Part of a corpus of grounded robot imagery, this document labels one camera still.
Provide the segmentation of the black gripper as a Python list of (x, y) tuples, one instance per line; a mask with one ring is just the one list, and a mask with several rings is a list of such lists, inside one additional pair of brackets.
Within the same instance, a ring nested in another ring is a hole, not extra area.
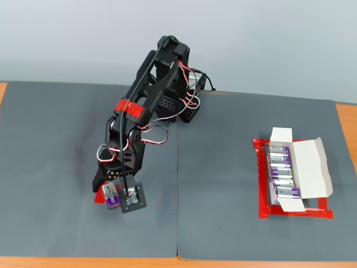
[(131, 131), (127, 142), (123, 144), (123, 177), (122, 159), (119, 152), (119, 144), (110, 142), (99, 147), (98, 169), (92, 181), (92, 191), (97, 193), (104, 182), (122, 178), (122, 186), (136, 186), (134, 175), (141, 169), (145, 144), (139, 131)]

